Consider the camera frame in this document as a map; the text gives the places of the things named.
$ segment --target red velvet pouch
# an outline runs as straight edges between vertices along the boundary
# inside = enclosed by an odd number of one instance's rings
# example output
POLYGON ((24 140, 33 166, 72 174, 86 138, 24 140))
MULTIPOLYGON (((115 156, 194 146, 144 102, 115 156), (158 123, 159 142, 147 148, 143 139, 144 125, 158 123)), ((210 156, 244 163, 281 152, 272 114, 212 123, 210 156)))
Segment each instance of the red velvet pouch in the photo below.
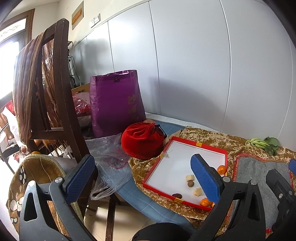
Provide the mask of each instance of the red velvet pouch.
POLYGON ((138 122, 123 132, 121 145, 131 157, 149 160, 163 150, 164 135, 155 123, 138 122))

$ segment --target gray cloth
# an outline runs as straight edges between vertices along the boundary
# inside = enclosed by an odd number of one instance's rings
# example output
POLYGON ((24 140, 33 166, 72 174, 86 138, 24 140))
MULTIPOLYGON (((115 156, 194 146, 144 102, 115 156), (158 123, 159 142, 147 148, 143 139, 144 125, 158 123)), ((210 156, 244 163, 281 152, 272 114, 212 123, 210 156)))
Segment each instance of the gray cloth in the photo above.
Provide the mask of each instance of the gray cloth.
POLYGON ((281 175, 283 175, 288 183, 291 184, 289 168, 288 164, 286 163, 274 161, 260 162, 252 157, 241 157, 238 160, 236 181, 239 183, 248 183, 251 179, 257 181, 262 196, 267 229, 270 229, 272 227, 278 215, 277 205, 279 204, 279 201, 265 183, 265 178, 268 171, 274 168, 281 175))

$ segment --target purple shopping bag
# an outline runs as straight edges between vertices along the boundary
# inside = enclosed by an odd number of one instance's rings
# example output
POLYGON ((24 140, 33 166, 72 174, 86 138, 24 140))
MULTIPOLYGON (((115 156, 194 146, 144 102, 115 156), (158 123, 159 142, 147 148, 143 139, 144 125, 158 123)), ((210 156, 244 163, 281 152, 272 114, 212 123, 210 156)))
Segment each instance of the purple shopping bag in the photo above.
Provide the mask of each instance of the purple shopping bag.
POLYGON ((117 135, 146 119, 136 70, 91 77, 89 95, 96 138, 117 135))

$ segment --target orange fruit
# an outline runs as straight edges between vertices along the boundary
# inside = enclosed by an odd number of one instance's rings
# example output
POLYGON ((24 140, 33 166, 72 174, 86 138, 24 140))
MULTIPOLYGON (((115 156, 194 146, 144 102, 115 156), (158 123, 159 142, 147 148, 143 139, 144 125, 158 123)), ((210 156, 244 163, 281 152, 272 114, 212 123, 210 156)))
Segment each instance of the orange fruit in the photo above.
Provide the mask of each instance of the orange fruit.
POLYGON ((33 151, 31 154, 41 154, 39 151, 33 151))
POLYGON ((221 165, 221 166, 218 166, 217 168, 217 172, 220 174, 220 175, 223 175, 227 172, 227 168, 226 166, 224 165, 221 165))
POLYGON ((203 200, 200 201, 200 205, 203 207, 208 207, 212 205, 212 202, 209 201, 207 198, 204 198, 203 200))

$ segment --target screw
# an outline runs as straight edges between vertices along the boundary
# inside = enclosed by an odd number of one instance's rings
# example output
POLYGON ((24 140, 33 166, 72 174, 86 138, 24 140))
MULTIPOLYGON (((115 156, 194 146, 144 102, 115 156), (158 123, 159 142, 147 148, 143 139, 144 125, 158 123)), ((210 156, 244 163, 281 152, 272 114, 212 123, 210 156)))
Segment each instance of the screw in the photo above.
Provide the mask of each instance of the screw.
POLYGON ((60 183, 62 180, 63 180, 63 178, 61 178, 61 177, 57 177, 54 181, 55 181, 56 183, 60 183))
POLYGON ((223 181, 228 183, 228 182, 230 182, 230 178, 225 176, 225 177, 223 177, 223 181))
POLYGON ((34 180, 29 181, 28 185, 29 185, 30 187, 33 187, 33 186, 35 185, 35 181, 34 181, 34 180))
POLYGON ((251 184, 252 185, 257 185, 257 181, 256 180, 251 180, 251 184))

